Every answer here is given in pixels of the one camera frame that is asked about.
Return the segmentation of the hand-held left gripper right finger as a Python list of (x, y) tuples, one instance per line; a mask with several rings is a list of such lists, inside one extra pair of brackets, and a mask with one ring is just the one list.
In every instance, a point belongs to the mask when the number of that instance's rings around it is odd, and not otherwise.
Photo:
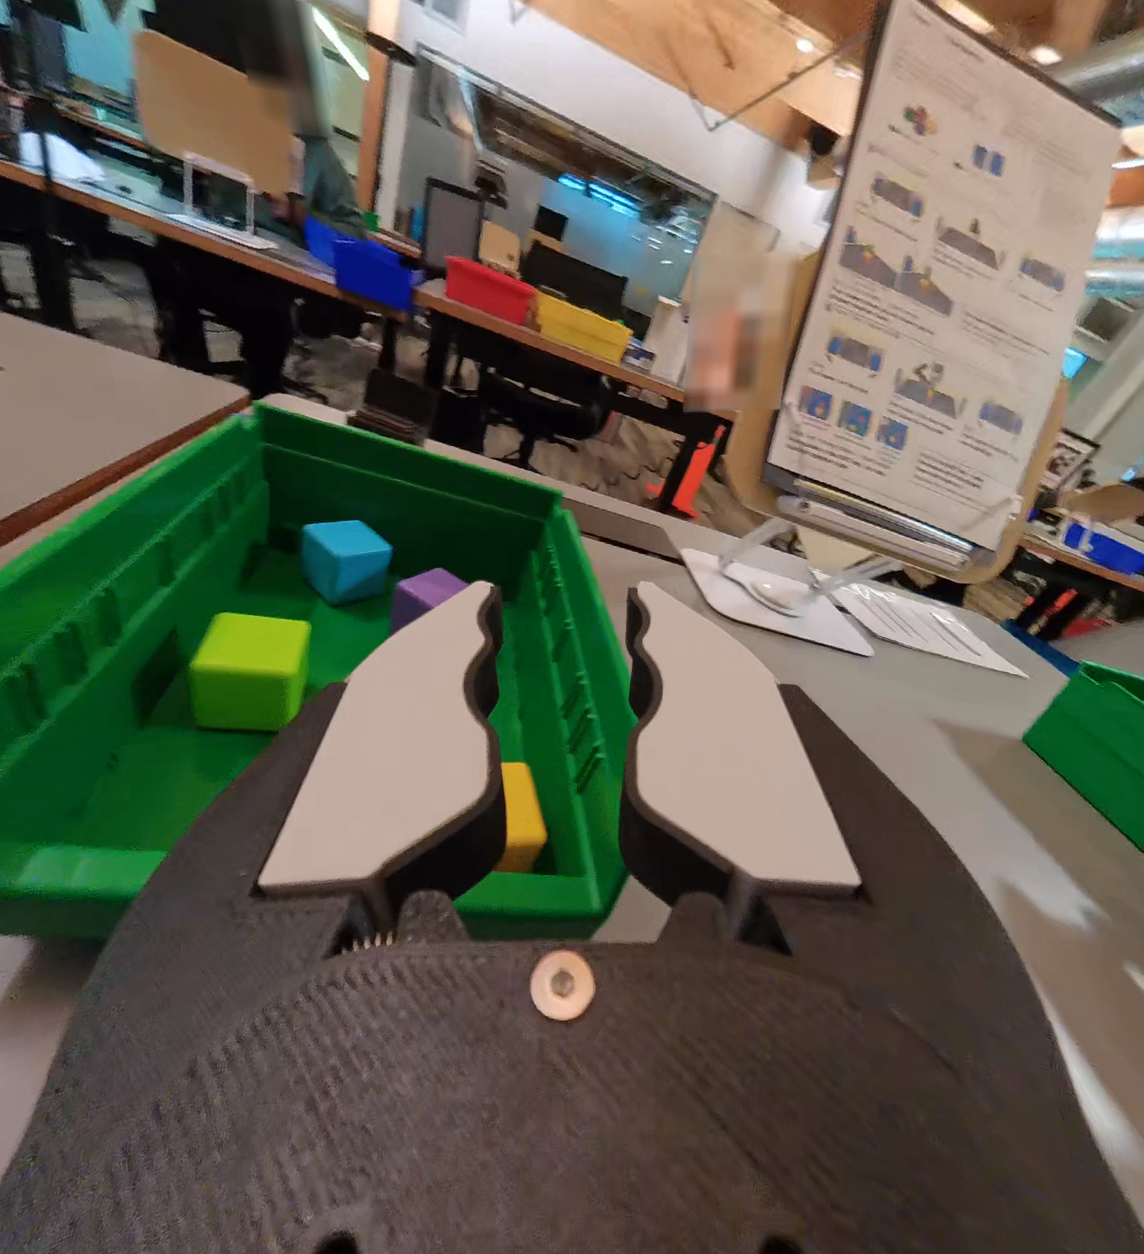
[(628, 591), (626, 650), (629, 877), (668, 907), (714, 897), (737, 933), (773, 894), (853, 899), (862, 872), (765, 663), (653, 582)]

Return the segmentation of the green plastic bin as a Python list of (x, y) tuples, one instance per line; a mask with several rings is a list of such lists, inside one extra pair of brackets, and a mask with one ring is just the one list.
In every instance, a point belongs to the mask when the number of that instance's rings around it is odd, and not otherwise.
[(1144, 677), (1081, 663), (1022, 741), (1144, 854)]
[[(333, 607), (300, 530), (393, 546), (379, 597)], [(529, 874), (457, 899), (477, 937), (587, 937), (624, 885), (628, 665), (559, 489), (261, 402), (0, 571), (0, 935), (103, 940), (163, 857), (271, 741), (200, 730), (188, 665), (221, 611), (305, 619), (313, 697), (388, 636), (391, 588), (444, 568), (501, 589), (491, 713), (534, 776)]]

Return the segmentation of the yellow cube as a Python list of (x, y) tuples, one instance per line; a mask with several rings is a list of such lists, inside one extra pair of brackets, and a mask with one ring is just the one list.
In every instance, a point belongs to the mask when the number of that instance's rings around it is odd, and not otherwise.
[(546, 822), (530, 768), (523, 761), (502, 761), (505, 804), (505, 847), (496, 871), (532, 872), (548, 841)]

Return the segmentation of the lime green cube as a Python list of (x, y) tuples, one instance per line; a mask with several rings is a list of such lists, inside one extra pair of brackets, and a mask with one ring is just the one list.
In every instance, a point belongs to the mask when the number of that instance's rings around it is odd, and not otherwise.
[(191, 657), (189, 705), (205, 730), (279, 732), (305, 697), (313, 627), (222, 611)]

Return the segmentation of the purple cube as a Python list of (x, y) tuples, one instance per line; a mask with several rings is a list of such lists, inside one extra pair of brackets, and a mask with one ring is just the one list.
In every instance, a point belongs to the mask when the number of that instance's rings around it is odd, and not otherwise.
[(433, 568), (401, 580), (391, 591), (390, 635), (466, 589), (468, 583), (444, 568)]

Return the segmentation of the blue cube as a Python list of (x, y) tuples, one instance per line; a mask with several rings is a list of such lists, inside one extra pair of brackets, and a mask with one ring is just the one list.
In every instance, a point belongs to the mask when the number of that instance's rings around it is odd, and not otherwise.
[(305, 582), (333, 607), (385, 593), (391, 557), (391, 543), (361, 521), (308, 524), (300, 530)]

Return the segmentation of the grey desk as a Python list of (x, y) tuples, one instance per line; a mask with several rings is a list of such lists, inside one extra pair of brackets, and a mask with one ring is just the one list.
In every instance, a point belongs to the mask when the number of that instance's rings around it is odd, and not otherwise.
[(601, 591), (628, 704), (653, 582), (779, 682), (861, 891), (737, 933), (623, 865), (510, 938), (476, 885), (260, 897), (355, 668), (307, 679), (103, 938), (0, 1251), (1144, 1251), (1144, 857), (1023, 746), (1064, 679), (768, 641), (656, 566)]

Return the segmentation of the black desk chair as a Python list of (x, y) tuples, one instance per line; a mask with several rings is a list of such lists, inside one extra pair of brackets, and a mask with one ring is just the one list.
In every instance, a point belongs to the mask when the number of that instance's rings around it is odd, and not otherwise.
[(595, 439), (613, 411), (610, 378), (568, 360), (518, 349), (477, 363), (476, 399), (485, 425), (518, 432), (518, 447), (504, 464), (532, 471), (538, 444), (579, 452)]

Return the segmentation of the blue plastic bin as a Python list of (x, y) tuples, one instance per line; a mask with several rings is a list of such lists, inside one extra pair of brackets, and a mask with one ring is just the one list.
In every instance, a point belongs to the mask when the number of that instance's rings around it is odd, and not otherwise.
[(338, 236), (332, 242), (335, 285), (366, 302), (402, 314), (413, 306), (413, 292), (424, 283), (424, 270), (407, 258), (371, 239)]
[(313, 214), (305, 217), (304, 227), (305, 249), (315, 260), (321, 261), (327, 269), (335, 269), (336, 247), (360, 242), (357, 236), (349, 235)]
[(1144, 574), (1144, 541), (1120, 528), (1074, 518), (1066, 521), (1056, 536), (1069, 550), (1102, 569), (1127, 575)]

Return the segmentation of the black power cube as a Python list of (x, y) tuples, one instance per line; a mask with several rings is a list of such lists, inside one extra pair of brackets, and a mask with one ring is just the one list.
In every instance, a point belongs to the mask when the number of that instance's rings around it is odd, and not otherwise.
[(361, 402), (346, 416), (351, 428), (422, 447), (438, 419), (440, 391), (404, 378), (391, 369), (374, 367)]

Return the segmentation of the grey side table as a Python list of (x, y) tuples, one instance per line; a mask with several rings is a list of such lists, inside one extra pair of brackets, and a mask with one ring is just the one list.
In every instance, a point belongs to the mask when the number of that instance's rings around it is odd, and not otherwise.
[(0, 313), (0, 549), (247, 407), (219, 378)]

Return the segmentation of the red plastic bin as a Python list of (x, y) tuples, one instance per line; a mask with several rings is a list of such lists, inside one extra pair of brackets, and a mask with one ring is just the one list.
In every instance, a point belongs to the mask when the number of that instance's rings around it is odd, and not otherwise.
[(537, 291), (513, 274), (469, 258), (444, 263), (444, 296), (512, 325), (527, 325)]

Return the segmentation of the black monitor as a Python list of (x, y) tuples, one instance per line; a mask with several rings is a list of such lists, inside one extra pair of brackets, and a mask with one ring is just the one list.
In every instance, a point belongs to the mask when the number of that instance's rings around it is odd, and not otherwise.
[(557, 296), (609, 321), (623, 316), (628, 278), (535, 241), (518, 266), (520, 278), (535, 289)]

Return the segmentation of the printed paper sheet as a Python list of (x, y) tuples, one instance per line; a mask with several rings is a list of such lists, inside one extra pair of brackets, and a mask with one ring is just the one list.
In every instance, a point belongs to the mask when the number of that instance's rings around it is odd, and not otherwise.
[(767, 478), (997, 549), (1119, 150), (1114, 116), (934, 3), (881, 3)]

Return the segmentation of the long wooden table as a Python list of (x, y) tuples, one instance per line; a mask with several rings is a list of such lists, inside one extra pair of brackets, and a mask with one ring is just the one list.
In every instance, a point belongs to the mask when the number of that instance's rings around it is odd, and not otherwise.
[[(36, 199), (41, 213), (67, 210), (67, 227), (45, 228), (50, 242), (77, 242), (97, 255), (124, 256), (141, 267), (153, 267), (150, 281), (158, 322), (160, 360), (213, 377), (225, 377), (243, 385), (250, 397), (260, 399), (279, 391), (294, 391), (316, 399), (318, 392), (294, 385), (285, 377), (285, 358), (299, 338), (307, 338), (305, 316), (322, 314), (332, 324), (382, 322), (376, 369), (397, 372), (397, 349), (407, 310), (376, 302), (363, 294), (338, 288), (330, 266), (291, 239), (269, 230), (258, 230), (258, 245), (222, 236), (211, 222), (196, 217), (174, 199), (156, 194), (152, 203), (128, 195), (135, 183), (127, 169), (119, 180), (102, 183), (69, 180), (0, 158), (0, 180), (17, 186)], [(244, 341), (241, 328), (224, 317), (241, 314), (255, 328), (272, 325), (282, 336), (282, 353), (266, 353), (260, 366), (247, 356), (228, 363), (210, 360), (183, 336), (183, 311), (189, 294), (199, 294), (203, 278), (227, 278), (228, 296), (224, 310), (199, 303), (197, 316), (235, 331), (241, 347), (275, 347), (272, 333), (263, 331)]]

